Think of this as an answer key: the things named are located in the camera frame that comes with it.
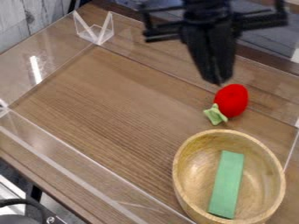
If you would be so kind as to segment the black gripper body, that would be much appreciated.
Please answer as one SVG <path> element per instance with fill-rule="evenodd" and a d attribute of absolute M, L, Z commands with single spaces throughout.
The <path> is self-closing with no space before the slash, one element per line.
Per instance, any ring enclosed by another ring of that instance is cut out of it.
<path fill-rule="evenodd" d="M 233 33 L 282 27 L 289 24 L 286 1 L 274 0 L 274 5 L 266 10 L 238 12 L 231 8 L 231 0 L 182 0 L 182 4 L 161 6 L 162 0 L 149 0 L 139 4 L 139 13 L 145 23 L 145 41 L 147 43 L 182 39 L 185 26 L 215 28 L 226 22 Z M 183 19 L 174 22 L 154 24 L 151 14 L 157 12 L 183 10 Z"/>

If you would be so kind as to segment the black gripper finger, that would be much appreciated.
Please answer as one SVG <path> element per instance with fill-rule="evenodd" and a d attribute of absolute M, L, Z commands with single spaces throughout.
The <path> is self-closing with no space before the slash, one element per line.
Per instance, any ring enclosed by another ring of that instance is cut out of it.
<path fill-rule="evenodd" d="M 225 83 L 233 76 L 237 52 L 237 39 L 230 21 L 222 21 L 215 25 L 211 37 L 218 83 Z"/>
<path fill-rule="evenodd" d="M 217 61 L 213 55 L 209 33 L 197 26 L 186 25 L 181 29 L 182 42 L 187 45 L 193 62 L 201 77 L 211 84 L 221 84 Z"/>

